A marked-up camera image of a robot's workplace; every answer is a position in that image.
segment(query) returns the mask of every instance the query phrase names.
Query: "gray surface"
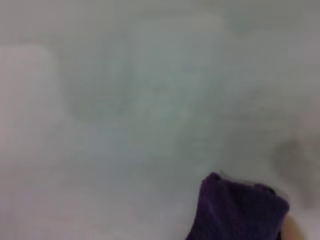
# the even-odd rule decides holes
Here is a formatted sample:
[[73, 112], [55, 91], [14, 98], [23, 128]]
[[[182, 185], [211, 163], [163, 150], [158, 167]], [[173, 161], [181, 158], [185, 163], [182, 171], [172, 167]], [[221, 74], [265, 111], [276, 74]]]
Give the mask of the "gray surface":
[[320, 17], [287, 4], [2, 1], [1, 239], [183, 239], [212, 171], [319, 239]]

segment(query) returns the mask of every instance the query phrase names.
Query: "light gray wall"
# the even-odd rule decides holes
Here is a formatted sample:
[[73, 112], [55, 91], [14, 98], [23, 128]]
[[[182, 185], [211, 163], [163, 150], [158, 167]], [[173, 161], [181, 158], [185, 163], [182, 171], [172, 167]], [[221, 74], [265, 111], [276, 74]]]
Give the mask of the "light gray wall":
[[1, 1], [0, 237], [183, 239], [215, 171], [318, 239], [318, 8]]

